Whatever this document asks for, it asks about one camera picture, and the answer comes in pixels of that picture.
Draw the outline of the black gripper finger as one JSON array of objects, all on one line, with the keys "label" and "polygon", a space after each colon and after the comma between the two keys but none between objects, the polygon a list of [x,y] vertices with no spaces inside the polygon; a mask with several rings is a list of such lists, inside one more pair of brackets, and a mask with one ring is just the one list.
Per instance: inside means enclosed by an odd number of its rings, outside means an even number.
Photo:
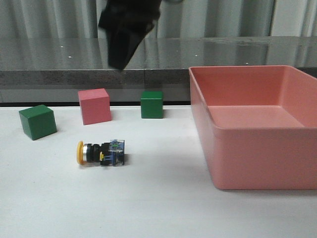
[{"label": "black gripper finger", "polygon": [[120,16],[116,24],[106,31],[109,37],[108,64],[116,69],[125,69],[153,27],[154,19],[149,15]]},{"label": "black gripper finger", "polygon": [[99,27],[105,30],[128,29],[150,32],[160,17],[160,0],[108,0]]}]

